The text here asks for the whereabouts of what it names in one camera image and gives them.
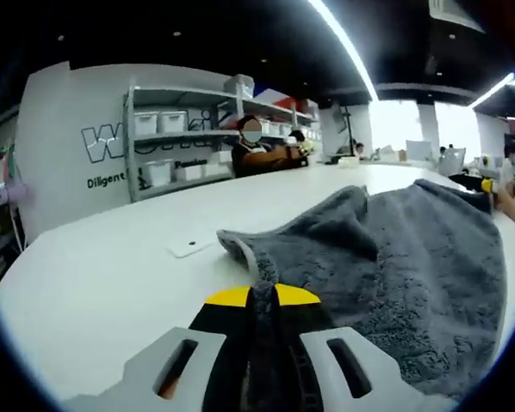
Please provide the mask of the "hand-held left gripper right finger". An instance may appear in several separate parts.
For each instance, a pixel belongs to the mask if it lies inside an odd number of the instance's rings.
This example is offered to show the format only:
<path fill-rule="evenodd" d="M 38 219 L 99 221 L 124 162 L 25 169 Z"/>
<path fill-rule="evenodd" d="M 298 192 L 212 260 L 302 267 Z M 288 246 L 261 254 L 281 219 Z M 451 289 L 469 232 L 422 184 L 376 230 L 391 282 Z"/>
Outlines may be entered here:
<path fill-rule="evenodd" d="M 449 411 L 451 400 L 407 384 L 395 359 L 350 327 L 300 334 L 324 411 Z"/>

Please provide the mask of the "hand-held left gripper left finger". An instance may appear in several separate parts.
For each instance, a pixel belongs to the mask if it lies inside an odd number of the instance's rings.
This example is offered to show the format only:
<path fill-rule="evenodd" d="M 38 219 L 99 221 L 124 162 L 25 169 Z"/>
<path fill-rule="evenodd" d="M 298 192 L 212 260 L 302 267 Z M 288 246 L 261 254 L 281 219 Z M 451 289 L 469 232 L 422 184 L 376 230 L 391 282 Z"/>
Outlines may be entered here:
<path fill-rule="evenodd" d="M 119 382 L 64 402 L 66 411 L 239 411 L 248 361 L 250 289 L 205 300 L 187 328 L 173 327 L 124 364 Z"/>

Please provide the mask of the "person's right hand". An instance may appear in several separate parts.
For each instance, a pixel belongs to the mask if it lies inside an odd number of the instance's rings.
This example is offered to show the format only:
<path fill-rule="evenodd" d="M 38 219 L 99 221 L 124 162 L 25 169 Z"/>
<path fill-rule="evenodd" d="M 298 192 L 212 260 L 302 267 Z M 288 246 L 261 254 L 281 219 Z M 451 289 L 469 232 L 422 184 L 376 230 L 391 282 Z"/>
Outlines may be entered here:
<path fill-rule="evenodd" d="M 496 209 L 506 215 L 511 214 L 515 210 L 515 198 L 503 186 L 498 189 L 494 202 Z"/>

